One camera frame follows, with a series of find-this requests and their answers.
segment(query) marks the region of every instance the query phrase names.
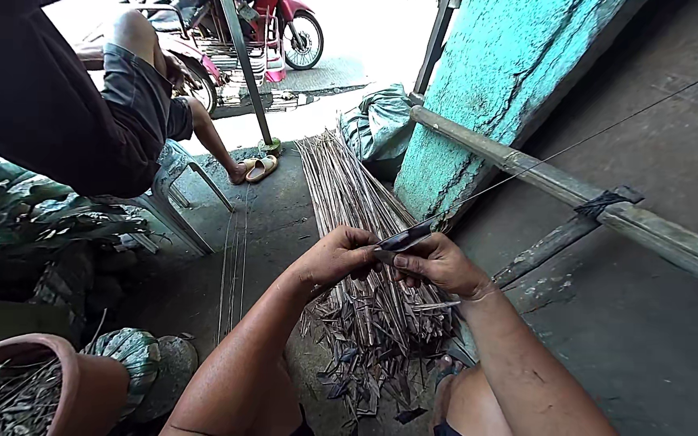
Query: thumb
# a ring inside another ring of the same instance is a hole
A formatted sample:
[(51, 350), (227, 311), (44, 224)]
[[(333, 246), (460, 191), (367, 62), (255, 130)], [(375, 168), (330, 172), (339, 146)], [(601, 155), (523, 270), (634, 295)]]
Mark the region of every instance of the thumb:
[(409, 254), (398, 254), (395, 256), (395, 268), (401, 269), (402, 271), (408, 271), (411, 273), (427, 276), (429, 270), (429, 262), (426, 259), (422, 259), (418, 256), (411, 256)]

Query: bundle of sticks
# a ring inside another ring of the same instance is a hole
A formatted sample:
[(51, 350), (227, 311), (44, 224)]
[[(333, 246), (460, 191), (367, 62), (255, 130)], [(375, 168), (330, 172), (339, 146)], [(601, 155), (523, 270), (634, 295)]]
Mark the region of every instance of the bundle of sticks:
[[(345, 224), (385, 239), (416, 223), (347, 148), (341, 134), (326, 130), (296, 144), (320, 237)], [(311, 331), (315, 342), (333, 355), (317, 379), (331, 385), (328, 398), (343, 398), (355, 419), (376, 414), (382, 390), (411, 409), (410, 382), (424, 387), (423, 367), (431, 368), (443, 342), (456, 333), (455, 302), (431, 285), (411, 289), (397, 283), (392, 273), (384, 266), (367, 280), (345, 279), (302, 317), (302, 336)], [(410, 365), (415, 358), (419, 362)], [(423, 365), (422, 358), (429, 363)]]

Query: beige slipper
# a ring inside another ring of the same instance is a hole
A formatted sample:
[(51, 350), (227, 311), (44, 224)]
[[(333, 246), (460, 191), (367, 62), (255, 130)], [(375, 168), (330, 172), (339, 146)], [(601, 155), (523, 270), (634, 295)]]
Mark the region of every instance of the beige slipper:
[(268, 154), (262, 159), (255, 159), (254, 168), (252, 171), (247, 173), (246, 179), (249, 183), (257, 183), (260, 180), (266, 178), (270, 173), (276, 170), (279, 165), (279, 161), (275, 156)]
[(244, 164), (245, 167), (247, 167), (247, 172), (250, 172), (252, 168), (254, 168), (255, 162), (259, 161), (257, 157), (250, 157), (249, 159), (244, 159), (243, 161), (239, 162), (240, 164)]

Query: fingernail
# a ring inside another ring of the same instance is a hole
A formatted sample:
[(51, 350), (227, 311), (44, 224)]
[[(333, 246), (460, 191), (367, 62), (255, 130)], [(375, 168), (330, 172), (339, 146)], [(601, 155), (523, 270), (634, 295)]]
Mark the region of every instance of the fingernail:
[(395, 256), (395, 260), (393, 261), (393, 263), (396, 267), (405, 268), (406, 266), (408, 266), (408, 259), (398, 254), (397, 256)]

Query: sandal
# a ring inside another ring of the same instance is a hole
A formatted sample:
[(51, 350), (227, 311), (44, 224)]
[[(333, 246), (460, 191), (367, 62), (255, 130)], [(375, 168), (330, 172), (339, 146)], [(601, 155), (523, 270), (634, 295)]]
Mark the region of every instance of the sandal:
[(249, 159), (244, 159), (243, 161), (238, 162), (239, 164), (244, 164), (244, 166), (247, 168), (246, 172), (250, 172), (252, 168), (254, 168), (255, 162), (257, 162), (257, 158), (255, 157), (250, 157)]
[(273, 173), (278, 165), (279, 161), (275, 156), (270, 154), (262, 159), (255, 159), (254, 167), (247, 173), (245, 178), (249, 183), (257, 183), (266, 178), (270, 173)]
[(457, 359), (451, 358), (448, 354), (443, 356), (441, 359), (448, 359), (449, 361), (449, 366), (446, 368), (442, 369), (438, 374), (435, 376), (435, 389), (438, 388), (438, 385), (441, 384), (441, 381), (446, 378), (447, 375), (457, 375), (459, 374), (462, 369), (465, 368), (465, 364), (462, 362), (458, 361)]

